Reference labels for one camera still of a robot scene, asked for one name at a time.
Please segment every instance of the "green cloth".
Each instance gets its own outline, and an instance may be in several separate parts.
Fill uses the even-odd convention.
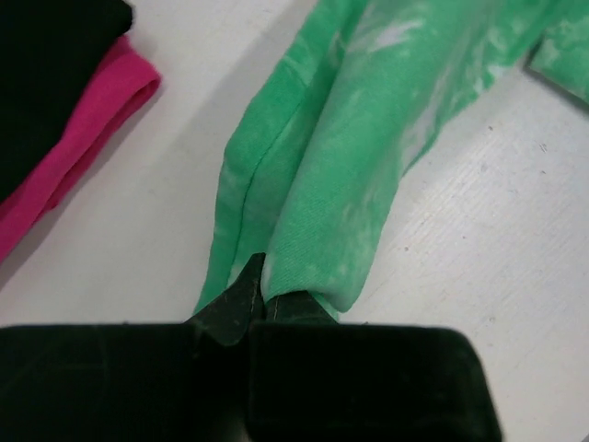
[[[589,101],[589,0],[575,0],[549,28],[531,67]]]
[[[349,309],[403,174],[571,2],[320,0],[226,148],[197,309],[260,251],[266,299]]]

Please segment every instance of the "black fabric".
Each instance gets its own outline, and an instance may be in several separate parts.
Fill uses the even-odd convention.
[[[102,57],[132,21],[122,0],[0,1],[0,202],[60,140]]]

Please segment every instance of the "white table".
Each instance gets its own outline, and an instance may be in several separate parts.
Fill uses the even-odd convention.
[[[135,0],[152,105],[0,266],[0,323],[172,321],[206,270],[223,150],[315,0]],[[589,113],[514,70],[401,185],[344,320],[476,345],[507,440],[589,432]]]

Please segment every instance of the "pink cloth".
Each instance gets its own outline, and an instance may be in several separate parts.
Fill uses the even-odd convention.
[[[120,37],[98,66],[60,142],[0,204],[0,261],[90,167],[112,134],[157,91],[154,67]]]

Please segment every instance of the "garment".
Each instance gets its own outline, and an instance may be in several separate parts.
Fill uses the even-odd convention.
[[[398,183],[572,0],[321,0],[225,150],[197,305],[265,251],[265,298],[349,309]]]
[[[156,92],[160,76],[120,37],[75,107],[64,136],[0,204],[0,261],[53,209],[90,167],[112,134]]]
[[[122,0],[0,2],[0,202],[60,140],[100,60],[132,19]]]
[[[589,101],[589,2],[575,0],[548,29],[531,67]]]

